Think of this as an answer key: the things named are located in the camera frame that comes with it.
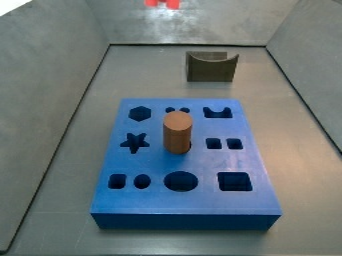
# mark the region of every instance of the gray wall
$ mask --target gray wall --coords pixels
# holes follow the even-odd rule
[[[300,0],[267,50],[342,151],[342,5]]]
[[[107,47],[83,0],[35,0],[0,17],[0,252]]]
[[[262,45],[298,0],[183,0],[180,9],[144,0],[87,0],[112,44]]]

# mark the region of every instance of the blue shape sorter block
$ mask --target blue shape sorter block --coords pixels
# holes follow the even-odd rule
[[[163,147],[171,111],[192,117],[183,155]],[[282,210],[238,100],[121,100],[91,215],[104,229],[271,227]]]

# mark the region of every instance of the star-shaped hole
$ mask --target star-shaped hole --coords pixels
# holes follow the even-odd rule
[[[127,141],[120,144],[120,147],[127,147],[131,150],[131,154],[136,154],[139,148],[149,147],[149,144],[144,141],[145,133],[133,135],[127,133]]]

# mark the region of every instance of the gray floor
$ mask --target gray floor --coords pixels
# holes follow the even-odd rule
[[[298,0],[87,0],[113,44],[266,45]]]
[[[187,83],[187,50],[240,54],[232,83]],[[268,232],[101,231],[88,214],[124,97],[240,100],[283,216]],[[264,48],[111,47],[9,255],[342,254],[342,163]]]

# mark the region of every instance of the square hole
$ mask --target square hole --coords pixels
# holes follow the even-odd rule
[[[216,138],[207,138],[207,149],[222,149],[220,139]]]
[[[219,189],[222,191],[251,191],[250,175],[246,172],[219,172]]]
[[[243,145],[239,139],[227,139],[227,146],[230,149],[234,149],[234,150],[243,149]]]

